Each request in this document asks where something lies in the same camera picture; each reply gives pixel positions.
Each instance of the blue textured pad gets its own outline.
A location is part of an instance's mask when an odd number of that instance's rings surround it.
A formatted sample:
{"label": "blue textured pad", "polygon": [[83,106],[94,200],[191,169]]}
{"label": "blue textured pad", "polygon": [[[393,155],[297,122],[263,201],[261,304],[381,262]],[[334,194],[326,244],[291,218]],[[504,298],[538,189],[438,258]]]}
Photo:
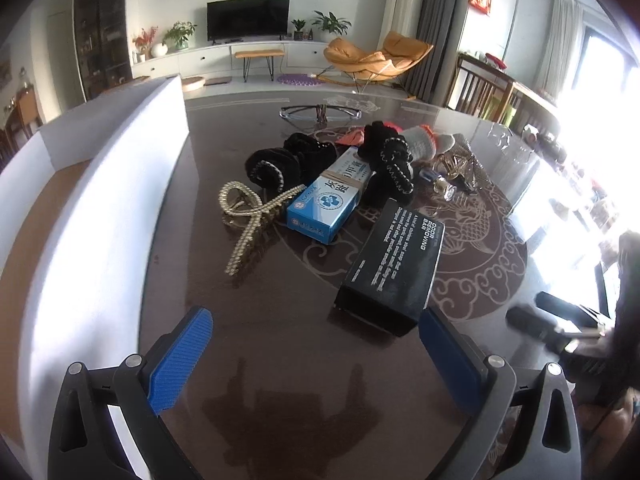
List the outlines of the blue textured pad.
{"label": "blue textured pad", "polygon": [[422,311],[418,332],[449,395],[463,412],[475,415],[484,403],[484,396],[482,380],[474,366],[430,308]]}
{"label": "blue textured pad", "polygon": [[207,309],[201,308],[153,371],[147,397],[156,415],[172,408],[178,400],[212,332],[213,317]]}

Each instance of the black television screen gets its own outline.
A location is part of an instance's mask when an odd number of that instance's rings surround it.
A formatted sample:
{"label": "black television screen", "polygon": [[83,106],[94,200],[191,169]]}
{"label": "black television screen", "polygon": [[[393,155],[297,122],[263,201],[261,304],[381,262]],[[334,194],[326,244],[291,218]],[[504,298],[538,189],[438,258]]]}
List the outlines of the black television screen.
{"label": "black television screen", "polygon": [[209,41],[287,33],[289,0],[223,0],[207,4]]}

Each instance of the blue and white box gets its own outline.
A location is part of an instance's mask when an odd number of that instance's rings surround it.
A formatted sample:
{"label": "blue and white box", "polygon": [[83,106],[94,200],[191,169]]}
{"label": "blue and white box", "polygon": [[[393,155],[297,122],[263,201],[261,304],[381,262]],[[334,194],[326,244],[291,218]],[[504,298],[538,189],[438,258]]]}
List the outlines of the blue and white box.
{"label": "blue and white box", "polygon": [[357,148],[349,148],[287,208],[287,227],[329,244],[360,201],[371,176]]}

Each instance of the silver screw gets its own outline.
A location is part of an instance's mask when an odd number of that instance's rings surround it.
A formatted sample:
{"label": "silver screw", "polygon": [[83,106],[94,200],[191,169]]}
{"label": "silver screw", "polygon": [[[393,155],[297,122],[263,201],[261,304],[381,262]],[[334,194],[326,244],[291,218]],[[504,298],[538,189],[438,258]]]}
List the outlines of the silver screw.
{"label": "silver screw", "polygon": [[82,363],[73,363],[67,370],[71,375],[79,374],[82,370]]}
{"label": "silver screw", "polygon": [[129,357],[127,357],[127,359],[124,361],[124,364],[126,364],[129,368],[135,368],[136,366],[138,366],[140,363],[142,362],[142,357],[139,356],[138,354],[131,354]]}
{"label": "silver screw", "polygon": [[504,359],[499,355],[490,355],[487,359],[489,364],[494,368],[502,368],[504,366]]}
{"label": "silver screw", "polygon": [[546,366],[546,369],[549,371],[551,375],[560,375],[562,373],[562,368],[560,367],[560,365],[556,363],[549,363]]}

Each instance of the dining table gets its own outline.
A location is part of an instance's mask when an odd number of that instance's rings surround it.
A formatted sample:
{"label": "dining table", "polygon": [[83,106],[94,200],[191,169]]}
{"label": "dining table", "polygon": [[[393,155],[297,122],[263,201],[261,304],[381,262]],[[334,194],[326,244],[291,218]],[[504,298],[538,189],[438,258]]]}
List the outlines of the dining table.
{"label": "dining table", "polygon": [[[281,118],[292,105],[328,105],[326,122],[313,108]],[[541,291],[597,308],[600,230],[574,189],[500,124],[418,101],[322,90],[196,98],[186,110],[190,135],[146,271],[140,351],[192,306],[211,311],[212,339],[176,406],[162,414],[204,479],[423,479],[468,420],[417,330],[396,337],[334,307],[379,209],[361,203],[328,245],[276,219],[241,272],[225,273],[242,230],[223,221],[220,189],[239,181],[261,195],[245,160],[295,132],[335,142],[380,120],[426,124],[468,146],[486,174],[477,192],[446,201],[418,179],[407,208],[445,226],[427,304],[486,354],[536,369],[555,360],[505,321],[509,307]],[[505,444],[498,436],[496,449]]]}

